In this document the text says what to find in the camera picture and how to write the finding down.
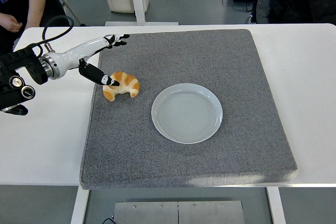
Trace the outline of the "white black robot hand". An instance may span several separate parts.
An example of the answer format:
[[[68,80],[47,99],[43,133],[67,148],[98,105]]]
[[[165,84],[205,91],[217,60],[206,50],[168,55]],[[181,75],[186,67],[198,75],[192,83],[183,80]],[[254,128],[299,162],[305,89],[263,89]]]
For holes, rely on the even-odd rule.
[[[85,42],[63,53],[49,52],[40,58],[47,77],[56,80],[63,77],[68,70],[77,68],[85,78],[99,85],[118,86],[119,82],[114,81],[102,70],[86,61],[93,55],[106,48],[126,45],[123,41],[129,38],[128,34],[106,35]]]

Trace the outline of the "person's right hand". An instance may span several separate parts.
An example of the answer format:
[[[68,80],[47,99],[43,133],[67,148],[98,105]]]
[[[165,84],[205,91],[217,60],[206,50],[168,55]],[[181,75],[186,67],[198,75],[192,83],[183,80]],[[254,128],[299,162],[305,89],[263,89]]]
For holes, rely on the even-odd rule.
[[[10,32],[17,33],[23,24],[19,23],[12,15],[0,13],[0,25]]]

